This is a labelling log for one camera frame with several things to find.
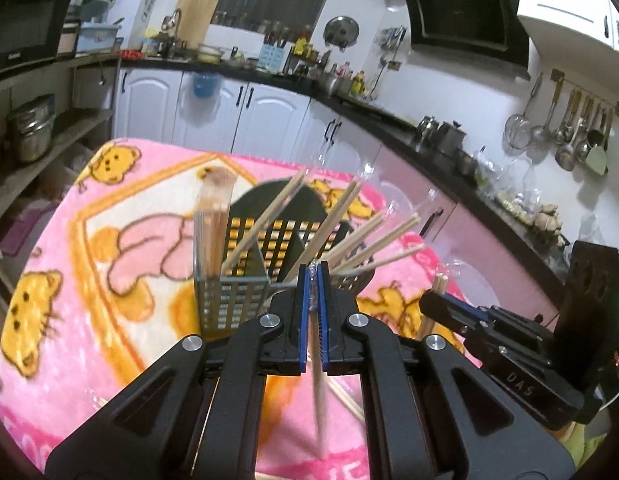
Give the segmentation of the wooden chopstick pair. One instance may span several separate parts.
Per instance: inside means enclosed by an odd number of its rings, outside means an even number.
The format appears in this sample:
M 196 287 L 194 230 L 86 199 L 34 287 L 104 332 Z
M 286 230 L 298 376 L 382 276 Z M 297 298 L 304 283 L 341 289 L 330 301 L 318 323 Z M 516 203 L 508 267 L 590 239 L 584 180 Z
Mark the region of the wooden chopstick pair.
M 325 460 L 329 452 L 328 444 L 328 399 L 327 378 L 323 367 L 329 363 L 329 349 L 325 346 L 329 338 L 325 314 L 325 284 L 321 263 L 311 261 L 308 266 L 309 278 L 309 341 L 311 345 L 311 377 L 315 402 L 315 423 L 317 432 L 317 453 Z

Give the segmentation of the white kitchen cabinets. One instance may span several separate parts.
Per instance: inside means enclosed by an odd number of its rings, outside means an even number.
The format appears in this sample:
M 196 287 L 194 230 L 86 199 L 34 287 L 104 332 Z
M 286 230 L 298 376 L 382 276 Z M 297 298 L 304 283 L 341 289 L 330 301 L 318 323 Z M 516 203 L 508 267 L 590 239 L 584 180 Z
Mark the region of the white kitchen cabinets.
M 314 148 L 330 141 L 330 170 L 351 174 L 371 162 L 387 190 L 410 200 L 439 190 L 424 230 L 436 252 L 477 270 L 503 307 L 555 322 L 563 298 L 559 278 L 449 160 L 410 148 L 407 129 L 322 98 L 308 84 L 232 70 L 203 72 L 215 88 L 199 98 L 193 90 L 198 75 L 157 60 L 124 63 L 115 136 L 278 162 L 305 162 Z

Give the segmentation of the pink cartoon bear blanket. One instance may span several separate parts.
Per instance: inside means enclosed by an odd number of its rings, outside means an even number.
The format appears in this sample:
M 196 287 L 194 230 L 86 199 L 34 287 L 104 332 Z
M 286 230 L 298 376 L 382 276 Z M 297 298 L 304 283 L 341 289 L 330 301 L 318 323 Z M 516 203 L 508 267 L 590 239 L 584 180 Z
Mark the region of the pink cartoon bear blanket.
M 34 243 L 2 329 L 0 422 L 26 466 L 43 472 L 64 438 L 182 337 L 198 333 L 192 226 L 202 185 L 216 190 L 218 174 L 232 174 L 236 203 L 283 180 L 276 196 L 299 169 L 140 139 L 98 149 Z M 420 297 L 436 271 L 458 269 L 449 267 L 423 248 L 375 270 L 358 306 L 414 337 Z M 317 457 L 308 375 L 267 379 L 257 474 L 369 479 L 363 425 L 334 392 L 329 452 Z

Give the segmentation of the hanging metal ladle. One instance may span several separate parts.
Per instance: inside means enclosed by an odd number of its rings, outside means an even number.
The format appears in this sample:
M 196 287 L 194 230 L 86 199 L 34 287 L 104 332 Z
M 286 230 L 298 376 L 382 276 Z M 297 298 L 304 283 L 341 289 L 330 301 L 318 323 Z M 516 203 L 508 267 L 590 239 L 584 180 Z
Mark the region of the hanging metal ladle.
M 556 151 L 555 161 L 559 167 L 565 171 L 572 171 L 575 167 L 575 155 L 572 140 L 574 136 L 573 122 L 576 113 L 579 111 L 579 106 L 582 101 L 582 91 L 575 89 L 573 96 L 570 99 L 570 109 L 564 127 L 561 129 L 564 136 L 564 142 L 559 145 Z

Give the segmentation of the dark green utensil basket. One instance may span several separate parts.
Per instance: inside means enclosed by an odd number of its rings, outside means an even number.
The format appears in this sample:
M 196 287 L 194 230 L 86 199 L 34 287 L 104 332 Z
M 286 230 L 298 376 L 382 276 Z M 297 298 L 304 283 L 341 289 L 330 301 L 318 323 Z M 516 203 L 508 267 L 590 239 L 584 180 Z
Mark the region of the dark green utensil basket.
M 326 220 L 327 194 L 302 185 L 244 248 L 229 270 L 230 252 L 283 190 L 285 180 L 267 181 L 224 209 L 194 214 L 193 286 L 198 331 L 214 340 L 265 313 L 270 298 L 292 288 L 286 277 Z

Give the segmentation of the metal storage shelf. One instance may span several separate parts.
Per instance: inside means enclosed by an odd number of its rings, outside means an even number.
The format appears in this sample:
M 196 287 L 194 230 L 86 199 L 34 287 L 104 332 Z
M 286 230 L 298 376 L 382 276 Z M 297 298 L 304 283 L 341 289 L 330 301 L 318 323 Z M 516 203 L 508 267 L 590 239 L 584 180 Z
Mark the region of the metal storage shelf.
M 22 84 L 50 81 L 84 67 L 117 68 L 118 53 L 81 54 L 67 60 L 25 64 L 0 74 L 0 94 Z M 11 107 L 6 130 L 0 136 L 0 220 L 41 171 L 59 154 L 96 126 L 113 117 L 113 108 L 74 107 L 56 109 L 56 96 L 41 93 L 35 99 Z

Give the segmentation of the black range hood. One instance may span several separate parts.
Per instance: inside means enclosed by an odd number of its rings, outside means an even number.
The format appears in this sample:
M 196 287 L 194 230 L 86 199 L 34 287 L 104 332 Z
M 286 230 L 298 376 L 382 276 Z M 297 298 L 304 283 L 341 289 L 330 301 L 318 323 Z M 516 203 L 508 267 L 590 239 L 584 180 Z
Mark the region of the black range hood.
M 520 0 L 405 0 L 415 51 L 462 52 L 527 76 L 530 37 L 518 18 Z

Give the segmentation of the hanging pot lid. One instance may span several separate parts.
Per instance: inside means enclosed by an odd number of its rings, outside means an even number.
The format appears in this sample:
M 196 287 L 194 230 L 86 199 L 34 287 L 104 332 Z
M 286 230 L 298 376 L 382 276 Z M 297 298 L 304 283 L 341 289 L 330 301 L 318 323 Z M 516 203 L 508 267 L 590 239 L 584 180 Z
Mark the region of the hanging pot lid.
M 355 46 L 360 33 L 359 24 L 350 16 L 338 15 L 327 21 L 323 29 L 323 40 L 340 51 Z

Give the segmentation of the light blue knife block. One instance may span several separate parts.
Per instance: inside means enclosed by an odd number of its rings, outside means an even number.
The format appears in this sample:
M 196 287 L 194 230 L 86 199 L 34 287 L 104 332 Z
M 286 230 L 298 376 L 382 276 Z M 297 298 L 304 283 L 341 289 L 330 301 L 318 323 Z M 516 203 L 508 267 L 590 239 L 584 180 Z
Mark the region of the light blue knife block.
M 263 44 L 256 67 L 269 73 L 279 73 L 285 58 L 285 47 L 278 47 L 275 44 Z

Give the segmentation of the blue hanging bucket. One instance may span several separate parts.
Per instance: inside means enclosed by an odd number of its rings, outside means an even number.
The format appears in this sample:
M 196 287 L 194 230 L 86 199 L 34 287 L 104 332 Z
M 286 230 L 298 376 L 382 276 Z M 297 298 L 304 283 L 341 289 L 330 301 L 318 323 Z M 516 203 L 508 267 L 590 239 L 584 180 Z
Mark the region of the blue hanging bucket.
M 195 73 L 192 76 L 192 91 L 197 99 L 210 99 L 215 96 L 222 84 L 218 73 Z

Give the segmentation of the stainless steel pot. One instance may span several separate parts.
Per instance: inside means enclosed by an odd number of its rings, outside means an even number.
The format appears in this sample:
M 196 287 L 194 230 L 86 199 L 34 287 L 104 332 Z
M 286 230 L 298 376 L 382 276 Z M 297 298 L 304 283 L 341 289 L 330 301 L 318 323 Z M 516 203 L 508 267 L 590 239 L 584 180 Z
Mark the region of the stainless steel pot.
M 12 110 L 6 118 L 15 159 L 36 162 L 51 146 L 55 122 L 55 95 L 43 94 Z

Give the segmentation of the light blue storage box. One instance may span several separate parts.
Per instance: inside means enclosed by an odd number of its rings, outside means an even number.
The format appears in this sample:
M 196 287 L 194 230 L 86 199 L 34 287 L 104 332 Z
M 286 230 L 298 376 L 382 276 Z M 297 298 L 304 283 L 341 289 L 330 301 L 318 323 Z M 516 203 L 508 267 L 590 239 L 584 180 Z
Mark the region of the light blue storage box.
M 111 52 L 119 31 L 118 25 L 84 22 L 79 27 L 77 54 Z

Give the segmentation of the wooden cutting board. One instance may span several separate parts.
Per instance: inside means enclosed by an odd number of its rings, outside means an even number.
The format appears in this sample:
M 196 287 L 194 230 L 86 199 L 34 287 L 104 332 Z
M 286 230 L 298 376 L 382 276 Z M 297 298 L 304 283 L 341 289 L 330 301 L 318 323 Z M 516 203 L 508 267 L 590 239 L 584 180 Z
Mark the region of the wooden cutting board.
M 176 38 L 192 50 L 204 41 L 208 26 L 216 12 L 218 0 L 178 0 L 180 19 Z

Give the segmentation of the black microwave oven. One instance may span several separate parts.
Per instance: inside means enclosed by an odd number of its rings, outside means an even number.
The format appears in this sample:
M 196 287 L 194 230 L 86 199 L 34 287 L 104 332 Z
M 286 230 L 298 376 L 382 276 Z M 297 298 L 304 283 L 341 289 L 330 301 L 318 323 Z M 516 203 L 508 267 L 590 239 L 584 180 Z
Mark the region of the black microwave oven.
M 0 72 L 54 58 L 72 0 L 6 0 L 0 4 Z

